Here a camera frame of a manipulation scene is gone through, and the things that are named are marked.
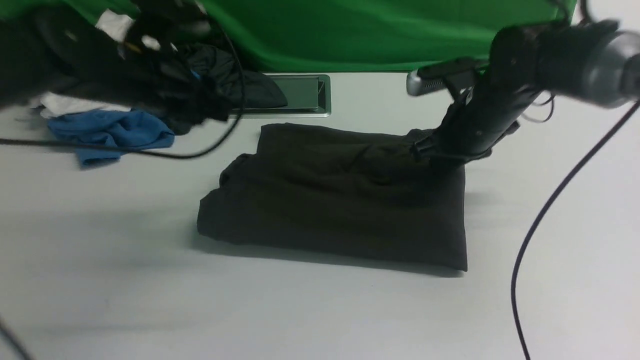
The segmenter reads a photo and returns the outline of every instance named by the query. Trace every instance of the white cloth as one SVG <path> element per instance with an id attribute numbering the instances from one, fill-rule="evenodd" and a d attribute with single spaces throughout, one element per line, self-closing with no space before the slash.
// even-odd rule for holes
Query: white cloth
<path id="1" fill-rule="evenodd" d="M 133 19 L 126 15 L 119 15 L 111 10 L 106 10 L 100 16 L 96 28 L 107 33 L 114 40 L 121 42 L 124 40 L 127 30 L 133 24 Z M 40 103 L 46 108 L 42 110 L 40 115 L 44 118 L 59 117 L 61 115 L 83 113 L 91 110 L 109 110 L 109 111 L 130 111 L 131 108 L 122 105 L 109 104 L 100 101 L 91 101 L 58 95 L 54 93 L 46 93 L 40 99 Z"/>

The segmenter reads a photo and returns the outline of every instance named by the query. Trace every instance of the black wire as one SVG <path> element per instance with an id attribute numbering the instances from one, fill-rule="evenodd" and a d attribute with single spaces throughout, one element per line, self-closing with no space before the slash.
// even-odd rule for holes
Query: black wire
<path id="1" fill-rule="evenodd" d="M 544 106 L 544 105 L 552 102 L 555 98 L 556 98 L 555 94 L 550 94 L 549 98 L 545 102 L 534 102 L 532 105 L 533 106 Z"/>
<path id="2" fill-rule="evenodd" d="M 582 15 L 581 24 L 593 24 L 595 20 L 593 16 L 591 16 L 591 11 L 589 10 L 589 4 L 587 0 L 580 0 L 579 3 L 580 15 Z"/>
<path id="3" fill-rule="evenodd" d="M 527 348 L 527 344 L 524 340 L 524 335 L 522 334 L 522 326 L 520 325 L 520 315 L 518 314 L 518 304 L 516 303 L 516 282 L 518 280 L 518 272 L 520 271 L 520 265 L 522 264 L 522 258 L 524 257 L 524 253 L 529 246 L 529 242 L 533 237 L 533 234 L 536 232 L 540 222 L 545 217 L 551 205 L 556 201 L 556 199 L 560 196 L 562 191 L 566 188 L 569 182 L 580 172 L 580 170 L 587 165 L 589 160 L 593 158 L 595 154 L 602 149 L 602 147 L 609 141 L 611 138 L 624 126 L 631 116 L 636 113 L 636 111 L 640 108 L 640 101 L 636 102 L 631 109 L 627 111 L 627 113 L 622 116 L 622 118 L 609 130 L 600 141 L 591 149 L 589 152 L 578 162 L 578 164 L 569 172 L 569 174 L 562 180 L 562 183 L 556 188 L 553 192 L 549 200 L 545 203 L 536 216 L 535 221 L 531 225 L 527 236 L 524 238 L 522 242 L 522 246 L 520 247 L 520 251 L 518 252 L 518 256 L 516 257 L 516 263 L 513 266 L 513 274 L 511 275 L 511 308 L 513 310 L 513 319 L 516 323 L 516 329 L 518 330 L 518 338 L 520 339 L 520 344 L 522 346 L 522 351 L 524 352 L 524 357 L 526 360 L 531 360 L 529 356 L 529 349 Z"/>
<path id="4" fill-rule="evenodd" d="M 4 323 L 0 317 L 0 337 L 4 339 L 9 347 L 18 355 L 22 360 L 35 360 L 33 356 L 27 351 L 27 348 L 22 344 L 20 339 L 11 331 L 8 325 Z"/>
<path id="5" fill-rule="evenodd" d="M 246 81 L 244 78 L 242 64 L 240 63 L 240 59 L 238 57 L 236 48 L 231 42 L 231 39 L 229 38 L 227 32 L 222 28 L 222 26 L 220 26 L 218 22 L 213 20 L 211 22 L 215 23 L 215 25 L 220 30 L 220 33 L 222 33 L 222 35 L 225 37 L 225 40 L 229 43 L 229 48 L 231 49 L 231 53 L 234 57 L 235 66 L 237 67 L 237 71 L 239 73 L 241 95 L 240 95 L 240 110 L 238 111 L 236 118 L 234 119 L 233 123 L 231 123 L 231 125 L 227 128 L 227 130 L 222 134 L 222 136 L 210 147 L 202 151 L 195 152 L 193 154 L 165 154 L 165 153 L 156 152 L 156 151 L 128 149 L 124 147 L 112 147 L 112 146 L 104 146 L 104 145 L 81 144 L 81 143 L 74 143 L 74 142 L 61 142 L 56 140 L 25 140 L 25 139 L 0 138 L 0 145 L 92 149 L 92 150 L 140 154 L 145 156 L 151 156 L 154 158 L 175 159 L 175 160 L 189 160 L 189 159 L 201 158 L 202 156 L 212 153 L 218 147 L 220 147 L 220 145 L 222 145 L 225 141 L 227 141 L 227 138 L 229 138 L 229 136 L 234 132 L 234 130 L 240 123 L 242 116 L 244 115 L 244 111 L 246 109 Z"/>
<path id="6" fill-rule="evenodd" d="M 540 120 L 540 119 L 534 119 L 530 116 L 528 116 L 525 113 L 520 114 L 520 116 L 525 119 L 526 121 L 529 122 L 535 122 L 536 124 L 544 124 L 547 121 L 551 120 L 552 117 L 554 117 L 554 112 L 556 111 L 556 96 L 555 95 L 551 95 L 551 97 L 549 97 L 549 99 L 543 103 L 540 104 L 533 104 L 534 106 L 544 106 L 546 104 L 551 104 L 551 109 L 549 109 L 549 115 L 547 115 L 547 118 L 544 120 Z"/>

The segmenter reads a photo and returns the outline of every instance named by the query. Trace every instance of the pile of clothes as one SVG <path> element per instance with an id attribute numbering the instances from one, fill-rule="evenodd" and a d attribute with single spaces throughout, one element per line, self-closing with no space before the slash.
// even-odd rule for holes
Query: pile of clothes
<path id="1" fill-rule="evenodd" d="M 96 27 L 116 41 L 123 41 L 134 20 L 126 15 L 105 11 Z M 210 77 L 233 105 L 240 105 L 239 74 L 233 57 L 209 44 L 177 47 L 191 70 L 199 77 Z M 243 71 L 247 108 L 276 108 L 287 99 L 273 80 L 264 74 Z M 77 99 L 48 93 L 37 99 L 34 107 L 48 120 L 51 133 L 66 142 L 107 145 L 131 149 L 161 149 L 173 145 L 176 135 L 191 130 L 191 124 L 172 117 L 156 116 L 117 104 Z M 119 159 L 122 153 L 94 149 L 76 149 L 82 168 L 103 165 Z"/>

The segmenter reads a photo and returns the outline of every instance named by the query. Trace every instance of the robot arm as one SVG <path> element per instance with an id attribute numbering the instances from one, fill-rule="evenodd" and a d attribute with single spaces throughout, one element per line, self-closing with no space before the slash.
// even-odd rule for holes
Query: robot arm
<path id="1" fill-rule="evenodd" d="M 604 108 L 640 98 L 640 35 L 612 20 L 502 29 L 483 74 L 477 65 L 462 59 L 408 75 L 410 95 L 446 87 L 454 98 L 440 127 L 414 144 L 416 157 L 457 167 L 488 156 L 544 90 Z"/>

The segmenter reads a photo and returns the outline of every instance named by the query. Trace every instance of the black fabric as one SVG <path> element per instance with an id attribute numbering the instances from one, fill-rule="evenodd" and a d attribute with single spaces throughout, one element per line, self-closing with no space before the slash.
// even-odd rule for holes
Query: black fabric
<path id="1" fill-rule="evenodd" d="M 198 231 L 215 240 L 467 270 L 465 173 L 434 175 L 406 136 L 319 126 L 262 127 L 200 202 Z"/>
<path id="2" fill-rule="evenodd" d="M 191 70 L 211 84 L 217 94 L 223 94 L 236 107 L 240 107 L 241 86 L 239 74 L 234 67 L 234 57 L 208 44 L 191 44 L 178 46 L 178 51 L 187 60 Z M 287 98 L 278 85 L 267 75 L 260 72 L 244 70 L 247 108 L 279 108 L 287 106 Z M 171 116 L 161 117 L 164 123 L 176 134 L 184 135 L 191 130 L 192 124 L 184 119 Z"/>

